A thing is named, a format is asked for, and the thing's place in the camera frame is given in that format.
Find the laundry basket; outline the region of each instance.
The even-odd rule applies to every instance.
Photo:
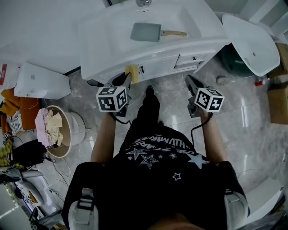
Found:
[[[85,125],[82,118],[76,113],[65,112],[58,106],[48,106],[46,109],[52,110],[53,115],[59,113],[62,118],[62,127],[59,128],[59,131],[63,134],[61,146],[47,148],[51,155],[62,158],[70,152],[72,146],[83,141]]]

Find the scraper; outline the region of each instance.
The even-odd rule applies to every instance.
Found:
[[[159,42],[160,36],[167,35],[187,36],[187,33],[180,31],[162,31],[160,24],[137,22],[133,25],[130,38],[136,41]]]

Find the wooden handle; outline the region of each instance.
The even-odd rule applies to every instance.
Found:
[[[181,31],[163,31],[162,36],[167,36],[167,35],[187,36],[187,33],[181,32]]]

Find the shoe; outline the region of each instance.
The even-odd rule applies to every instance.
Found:
[[[152,96],[154,95],[154,88],[151,85],[148,85],[146,90],[145,90],[146,96]]]

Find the cabinet handle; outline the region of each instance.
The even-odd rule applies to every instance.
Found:
[[[140,68],[141,68],[141,71],[142,71],[142,73],[144,73],[144,69],[143,69],[143,66],[140,66]]]

